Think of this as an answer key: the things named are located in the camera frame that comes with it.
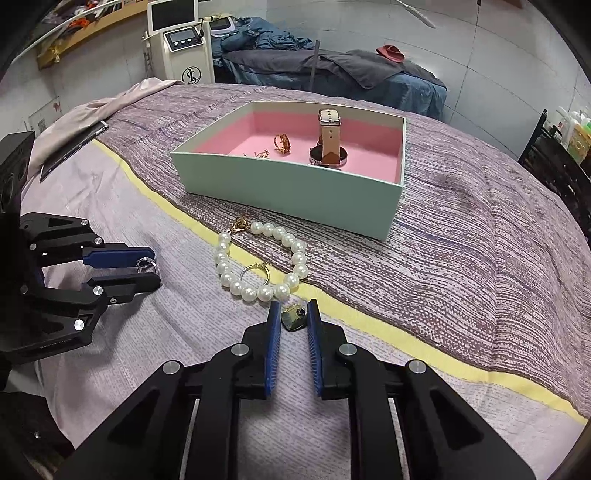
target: yellow fabric trim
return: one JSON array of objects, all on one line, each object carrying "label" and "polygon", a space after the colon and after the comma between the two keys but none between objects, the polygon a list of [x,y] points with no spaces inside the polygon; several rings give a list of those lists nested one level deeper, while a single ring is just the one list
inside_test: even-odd
[{"label": "yellow fabric trim", "polygon": [[[127,178],[129,178],[131,183],[133,183],[143,195],[152,200],[166,214],[174,218],[186,228],[190,229],[193,233],[201,237],[207,243],[211,245],[217,245],[217,232],[205,227],[200,222],[184,213],[182,210],[173,206],[168,200],[165,200],[165,198],[150,190],[144,184],[144,182],[133,173],[125,160],[110,150],[107,146],[100,143],[98,140],[93,140],[93,142],[121,166],[121,169],[123,169],[127,175]],[[259,258],[253,256],[240,247],[237,247],[236,245],[232,247],[232,258],[244,266],[261,262]],[[259,272],[258,270],[253,271],[263,276],[262,272]],[[285,275],[283,272],[270,266],[269,271],[271,273],[272,283],[279,283]],[[367,314],[358,312],[348,305],[345,305],[344,303],[334,299],[327,293],[323,292],[321,289],[307,283],[300,284],[297,291],[297,296],[305,300],[318,299],[318,304],[322,306],[323,313],[326,313],[334,319],[341,320],[356,330],[373,335],[374,337],[383,340],[393,347],[402,350],[404,353],[413,358],[425,360],[429,365],[435,367],[439,371],[469,382],[481,382],[500,385],[501,387],[508,388],[509,390],[517,392],[518,394],[547,405],[554,410],[562,411],[581,424],[587,423],[586,418],[581,416],[573,408],[570,402],[560,398],[558,395],[552,393],[547,388],[544,388],[531,380],[515,374],[487,372],[480,368],[465,364],[464,362],[461,362],[450,355],[437,350],[435,347],[418,340],[409,333],[395,326],[370,317]]]}]

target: box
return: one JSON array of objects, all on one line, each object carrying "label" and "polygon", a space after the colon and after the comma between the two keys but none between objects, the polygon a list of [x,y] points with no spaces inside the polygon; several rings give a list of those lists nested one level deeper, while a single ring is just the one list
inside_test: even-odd
[{"label": "box", "polygon": [[[313,166],[318,111],[342,119],[340,170]],[[171,152],[189,193],[285,213],[386,240],[404,185],[406,120],[390,113],[311,102],[251,102]],[[275,150],[285,133],[291,153]],[[255,154],[267,149],[269,158]]]}]

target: shelf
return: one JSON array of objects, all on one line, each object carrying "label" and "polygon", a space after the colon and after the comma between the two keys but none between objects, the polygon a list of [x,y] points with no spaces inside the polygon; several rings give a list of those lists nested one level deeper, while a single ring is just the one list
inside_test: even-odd
[{"label": "shelf", "polygon": [[120,10],[111,12],[109,15],[105,15],[98,21],[92,22],[90,25],[77,31],[67,39],[56,40],[56,42],[54,42],[54,44],[48,48],[43,55],[37,57],[37,65],[39,66],[39,70],[46,69],[53,65],[55,54],[63,57],[108,28],[114,27],[115,25],[125,22],[126,20],[129,20],[130,18],[133,18],[139,14],[146,13],[147,8],[147,0],[125,5]]}]

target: control panel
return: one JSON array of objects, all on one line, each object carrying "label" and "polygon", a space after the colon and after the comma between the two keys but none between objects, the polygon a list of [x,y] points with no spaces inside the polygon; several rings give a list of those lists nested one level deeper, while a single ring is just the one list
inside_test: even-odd
[{"label": "control panel", "polygon": [[183,50],[184,48],[203,45],[203,40],[197,33],[197,28],[187,27],[164,34],[170,51]]}]

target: white bead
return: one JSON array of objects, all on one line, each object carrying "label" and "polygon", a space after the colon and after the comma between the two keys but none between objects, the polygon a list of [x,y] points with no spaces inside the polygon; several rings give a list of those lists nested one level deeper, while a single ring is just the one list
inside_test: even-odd
[{"label": "white bead", "polygon": [[223,252],[221,250],[216,250],[216,252],[213,254],[213,259],[216,262],[216,265],[220,262],[223,262],[224,260],[228,259],[228,254],[226,252]]},{"label": "white bead", "polygon": [[306,242],[296,240],[291,244],[291,251],[295,254],[304,253],[306,251]]},{"label": "white bead", "polygon": [[232,272],[223,273],[220,277],[220,282],[224,287],[229,287],[234,280],[236,280],[236,275]]},{"label": "white bead", "polygon": [[230,251],[230,242],[219,242],[216,250],[228,253]]},{"label": "white bead", "polygon": [[255,301],[256,299],[256,288],[247,285],[242,289],[242,300],[244,301]]},{"label": "white bead", "polygon": [[262,234],[265,236],[273,235],[273,230],[275,230],[275,225],[272,223],[266,223],[262,226]]},{"label": "white bead", "polygon": [[284,283],[275,285],[275,298],[279,301],[286,301],[290,297],[290,288]]},{"label": "white bead", "polygon": [[260,301],[270,301],[274,295],[273,287],[269,285],[263,285],[256,291],[256,296]]},{"label": "white bead", "polygon": [[295,236],[294,236],[294,235],[292,235],[291,233],[286,233],[286,234],[283,236],[283,238],[281,239],[281,244],[282,244],[284,247],[287,247],[287,248],[289,248],[289,247],[291,247],[291,244],[292,244],[293,242],[295,242],[295,241],[296,241],[296,238],[295,238]]},{"label": "white bead", "polygon": [[308,273],[310,273],[308,267],[306,267],[306,265],[303,263],[298,263],[294,267],[293,272],[300,278],[300,280],[306,278],[308,276]]},{"label": "white bead", "polygon": [[223,273],[228,273],[230,271],[232,271],[232,264],[230,262],[227,262],[224,260],[224,261],[217,264],[216,272],[218,274],[221,275]]},{"label": "white bead", "polygon": [[259,235],[262,232],[262,223],[261,222],[252,222],[251,223],[251,233],[254,235]]},{"label": "white bead", "polygon": [[244,282],[242,280],[234,280],[230,283],[230,293],[239,297],[242,294],[242,289],[244,288]]},{"label": "white bead", "polygon": [[308,261],[308,257],[306,256],[306,254],[302,253],[302,252],[298,252],[296,254],[293,254],[291,256],[291,263],[293,265],[297,265],[298,263],[306,263]]},{"label": "white bead", "polygon": [[218,242],[228,242],[232,241],[232,236],[228,232],[222,232],[217,236]]},{"label": "white bead", "polygon": [[273,237],[275,238],[275,240],[281,240],[283,238],[283,235],[285,235],[287,233],[287,230],[285,230],[282,226],[276,226],[273,229]]},{"label": "white bead", "polygon": [[288,273],[283,277],[283,283],[287,285],[291,291],[299,285],[300,278],[295,273]]}]

